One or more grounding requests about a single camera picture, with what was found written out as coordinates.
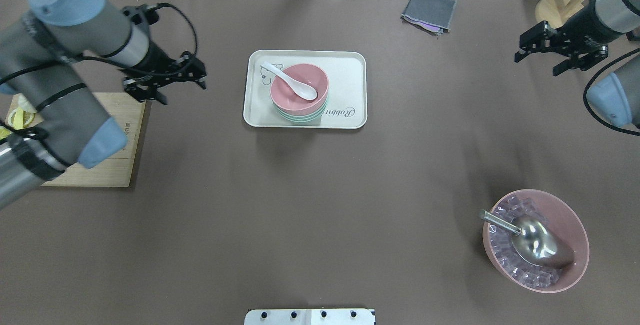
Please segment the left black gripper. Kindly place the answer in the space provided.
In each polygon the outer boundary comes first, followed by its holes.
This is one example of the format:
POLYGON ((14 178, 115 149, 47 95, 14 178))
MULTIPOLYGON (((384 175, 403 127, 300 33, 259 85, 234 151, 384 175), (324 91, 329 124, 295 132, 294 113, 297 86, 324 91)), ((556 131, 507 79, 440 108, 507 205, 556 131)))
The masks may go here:
POLYGON ((121 9, 121 12, 133 23, 136 30, 141 30, 142 34, 150 38, 150 26, 157 24, 160 20, 158 10, 166 8, 176 11, 189 25, 194 37, 195 53, 185 51, 174 60, 151 40, 150 49, 141 62, 137 65, 128 65, 121 70, 126 75, 123 80, 124 92, 139 103, 156 101, 167 106, 169 101, 159 89, 175 82, 192 82, 202 90, 207 89, 206 66, 196 57, 199 50, 198 35, 192 22, 180 9, 173 4, 154 6, 143 4, 137 7, 126 6, 121 9))

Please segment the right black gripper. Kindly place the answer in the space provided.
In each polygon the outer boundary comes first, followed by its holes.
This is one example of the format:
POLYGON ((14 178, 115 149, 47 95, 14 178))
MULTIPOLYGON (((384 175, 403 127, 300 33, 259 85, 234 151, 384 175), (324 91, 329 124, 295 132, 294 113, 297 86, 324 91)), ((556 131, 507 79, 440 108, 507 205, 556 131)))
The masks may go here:
POLYGON ((520 63, 531 54, 555 53, 567 60, 556 65, 552 76, 569 70, 592 69, 609 56, 610 27, 596 12, 579 12, 560 28, 552 28, 542 20, 519 36, 519 49, 514 62, 520 63))

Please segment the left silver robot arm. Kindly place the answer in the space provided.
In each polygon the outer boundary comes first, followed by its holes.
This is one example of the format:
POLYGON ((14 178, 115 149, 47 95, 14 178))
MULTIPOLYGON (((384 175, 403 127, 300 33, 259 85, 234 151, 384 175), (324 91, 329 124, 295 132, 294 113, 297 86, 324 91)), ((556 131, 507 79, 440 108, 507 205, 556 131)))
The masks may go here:
POLYGON ((1 32, 1 92, 23 95, 42 117, 27 129, 8 126, 1 141, 1 207, 80 164, 96 167, 128 138, 73 69, 87 60, 116 66, 136 101, 167 98, 160 88, 194 82, 206 89, 195 53, 174 60, 151 39, 156 6, 116 8, 108 0, 29 0, 29 10, 1 32))

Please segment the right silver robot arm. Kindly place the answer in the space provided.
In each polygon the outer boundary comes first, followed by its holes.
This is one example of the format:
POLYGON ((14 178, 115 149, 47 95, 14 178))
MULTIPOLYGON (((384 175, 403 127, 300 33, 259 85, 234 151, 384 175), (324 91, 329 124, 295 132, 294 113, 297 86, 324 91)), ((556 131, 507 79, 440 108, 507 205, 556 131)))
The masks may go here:
MULTIPOLYGON (((552 74, 587 71, 606 60, 608 45, 639 28, 640 0, 589 0, 559 28, 542 20, 519 36, 515 63, 531 54, 555 53, 565 59, 552 74)), ((639 50, 610 61, 590 79, 583 91, 587 112, 600 124, 626 135, 638 136, 639 50)))

